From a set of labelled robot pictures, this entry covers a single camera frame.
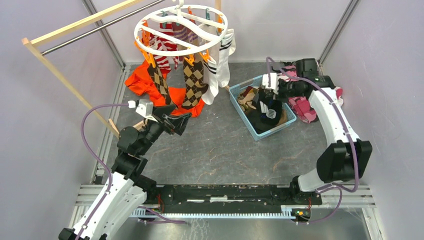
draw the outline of white sock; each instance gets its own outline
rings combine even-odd
[[[216,74],[218,84],[221,88],[227,86],[230,82],[230,69],[228,67],[228,57],[230,56],[230,50],[232,50],[232,53],[234,53],[234,51],[236,50],[236,45],[234,45],[234,47],[231,47],[233,39],[234,29],[228,29],[219,47],[219,60],[216,69]]]
[[[214,102],[214,98],[218,95],[218,79],[217,79],[217,62],[211,56],[209,60],[205,62],[203,60],[203,81],[208,84],[207,91],[201,96],[203,102],[207,105],[211,105]]]
[[[229,46],[229,55],[231,56],[236,51],[236,35],[234,35],[234,29],[228,29],[226,34],[232,35],[231,45]]]
[[[203,31],[209,34],[217,35],[217,28],[214,26],[211,26],[211,25],[208,26],[205,24],[201,26],[200,29],[202,29]],[[200,42],[199,42],[200,46],[206,43],[206,41],[203,38],[199,37],[199,39],[200,39]],[[211,56],[216,61],[216,63],[218,63],[220,59],[220,46],[221,46],[221,43],[218,42],[216,45],[208,49],[209,56]]]

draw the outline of pink cloth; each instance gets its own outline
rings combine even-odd
[[[293,68],[293,71],[287,71],[287,73],[292,77],[297,77],[296,69],[294,66],[286,66],[286,69]],[[283,74],[279,74],[279,78],[283,79],[285,82],[289,81],[298,81],[296,79],[291,79]],[[338,104],[340,106],[343,105],[343,99],[342,99],[342,93],[343,89],[341,87],[335,88],[335,94],[338,99]],[[304,96],[296,96],[296,97],[289,97],[288,98],[288,104],[290,105],[290,108],[293,110],[293,112],[299,117],[299,119],[307,124],[316,122],[318,120],[317,118],[317,112],[311,107],[311,104]]]

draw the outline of wooden pole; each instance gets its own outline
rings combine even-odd
[[[23,45],[42,63],[44,64],[50,72],[52,72],[57,79],[59,79],[69,91],[74,94],[87,108],[92,109],[93,106],[81,95],[81,93],[66,79],[66,77],[43,55],[40,51],[31,44],[28,38],[22,39]],[[100,115],[99,112],[94,111],[96,117],[116,136],[119,136],[119,133],[110,125],[108,122]]]
[[[144,126],[145,126],[145,120],[143,119],[141,122],[137,123],[136,125],[134,125],[133,127],[135,129],[137,129],[138,131],[140,131]]]
[[[83,18],[83,19],[81,19],[79,21],[76,21],[76,22],[71,23],[71,24],[69,24],[67,26],[64,26],[62,28],[59,28],[59,29],[57,29],[55,31],[52,31],[50,33],[47,33],[46,35],[37,37],[36,39],[31,40],[31,44],[34,47],[38,47],[38,46],[44,45],[44,44],[49,43],[49,42],[51,42],[51,41],[53,41],[55,39],[58,39],[58,38],[60,38],[62,36],[65,36],[67,34],[70,34],[72,32],[75,32],[78,29],[81,29],[81,28],[83,28],[85,26],[88,26],[88,25],[90,25],[92,23],[95,23],[95,22],[97,22],[99,20],[102,20],[103,18],[105,18],[107,16],[110,16],[110,15],[116,13],[116,12],[119,12],[119,11],[121,11],[123,9],[126,9],[126,8],[128,8],[128,7],[132,6],[132,5],[135,5],[135,4],[140,3],[140,2],[143,2],[143,1],[144,0],[126,0],[126,1],[123,1],[121,3],[118,3],[118,4],[114,5],[114,6],[111,6],[109,8],[106,8],[105,10],[99,11],[99,12],[93,14],[93,15],[90,15],[90,16],[88,16],[86,18]]]
[[[215,0],[215,9],[221,11],[221,6],[222,6],[221,0]],[[215,21],[218,21],[219,17],[220,16],[218,14],[215,14]]]
[[[112,128],[117,132],[117,133],[119,133],[119,130],[118,130],[118,128],[117,128],[117,126],[115,125],[115,123],[114,123],[114,121],[112,121],[112,119],[108,119],[107,120],[108,122],[109,122],[109,124],[112,126]]]

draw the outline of orange garment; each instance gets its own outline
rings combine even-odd
[[[142,65],[138,66],[131,76],[125,81],[125,85],[138,96],[148,94],[150,101],[153,102],[155,107],[165,106],[165,98],[159,93],[155,83],[150,78],[147,68],[149,63],[144,61]],[[162,72],[162,76],[166,79],[167,74]],[[172,102],[177,106],[172,112],[172,115],[179,116],[186,113],[191,113],[192,117],[197,117],[202,112],[205,102],[201,99],[199,103],[190,109],[182,108],[184,97],[186,96],[185,88],[169,87],[169,95]]]

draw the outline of red and white striped sock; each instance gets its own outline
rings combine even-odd
[[[149,45],[154,50],[166,51],[165,46],[159,36],[150,34]],[[153,57],[156,60],[157,66],[163,74],[168,74],[169,72],[171,72],[170,62],[168,61],[168,58],[166,56],[153,55]]]
[[[174,36],[174,32],[173,32],[173,29],[172,29],[172,23],[170,23],[170,22],[165,23],[165,24],[161,23],[161,24],[159,24],[159,26],[160,26],[159,31],[161,33],[166,34],[168,36],[172,36],[172,37]],[[163,45],[164,45],[164,47],[167,51],[177,51],[177,44],[175,44],[172,41],[169,41],[169,40],[167,40],[163,37],[160,37],[159,39],[162,41],[162,43],[163,43]],[[174,69],[177,69],[177,67],[178,67],[178,57],[173,56],[172,60],[175,64]]]

